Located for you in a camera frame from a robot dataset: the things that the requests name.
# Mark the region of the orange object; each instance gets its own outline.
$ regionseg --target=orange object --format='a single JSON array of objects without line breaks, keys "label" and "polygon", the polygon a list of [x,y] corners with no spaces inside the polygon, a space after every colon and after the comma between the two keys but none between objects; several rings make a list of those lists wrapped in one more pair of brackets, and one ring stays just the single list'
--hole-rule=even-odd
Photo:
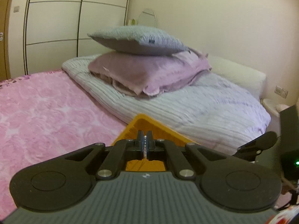
[{"label": "orange object", "polygon": [[[167,126],[152,119],[145,114],[138,114],[125,128],[125,130],[114,141],[122,139],[135,139],[138,130],[142,130],[146,134],[149,130],[152,131],[154,139],[166,139],[173,141],[177,146],[185,146],[188,142],[194,142],[183,135],[171,130]],[[132,160],[127,163],[126,171],[139,171],[139,172],[161,172],[165,171],[164,163],[161,161],[149,161],[147,159],[138,161]]]}]

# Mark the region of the white striped duvet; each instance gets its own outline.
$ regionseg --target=white striped duvet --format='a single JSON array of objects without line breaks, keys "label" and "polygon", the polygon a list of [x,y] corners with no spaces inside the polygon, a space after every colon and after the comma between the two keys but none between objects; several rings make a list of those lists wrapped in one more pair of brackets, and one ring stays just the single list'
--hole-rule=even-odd
[{"label": "white striped duvet", "polygon": [[211,72],[203,73],[193,86],[156,98],[125,96],[89,72],[87,66],[97,56],[70,59],[62,69],[126,123],[144,113],[202,145],[227,154],[262,135],[270,123],[269,114],[247,90]]}]

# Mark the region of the nightstand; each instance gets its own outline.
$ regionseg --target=nightstand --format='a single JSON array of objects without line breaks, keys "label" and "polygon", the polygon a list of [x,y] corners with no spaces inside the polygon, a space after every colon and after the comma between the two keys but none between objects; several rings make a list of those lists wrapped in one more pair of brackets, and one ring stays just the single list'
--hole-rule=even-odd
[{"label": "nightstand", "polygon": [[271,122],[268,125],[266,132],[274,131],[276,132],[277,136],[280,136],[280,117],[279,112],[276,110],[277,103],[275,103],[271,99],[262,99],[261,103],[271,116]]}]

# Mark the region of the metal screw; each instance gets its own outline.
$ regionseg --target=metal screw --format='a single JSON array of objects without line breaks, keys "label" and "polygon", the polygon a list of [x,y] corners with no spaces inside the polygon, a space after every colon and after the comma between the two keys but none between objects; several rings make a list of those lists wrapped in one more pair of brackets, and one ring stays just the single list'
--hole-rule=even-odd
[{"label": "metal screw", "polygon": [[112,172],[108,169],[102,169],[102,170],[98,171],[98,176],[103,177],[103,178],[110,177],[111,175],[112,175]]},{"label": "metal screw", "polygon": [[143,137],[144,141],[143,141],[143,158],[146,159],[147,158],[147,136]]},{"label": "metal screw", "polygon": [[180,171],[180,175],[183,177],[192,177],[194,175],[194,172],[190,169],[183,169]]}]

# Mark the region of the oval mirror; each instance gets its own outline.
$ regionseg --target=oval mirror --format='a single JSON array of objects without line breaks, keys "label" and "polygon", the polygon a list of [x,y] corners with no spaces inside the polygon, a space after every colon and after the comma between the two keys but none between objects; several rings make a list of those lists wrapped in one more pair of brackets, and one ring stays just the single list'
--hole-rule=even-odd
[{"label": "oval mirror", "polygon": [[138,17],[138,25],[148,26],[148,27],[158,27],[157,17],[152,9],[146,8]]}]

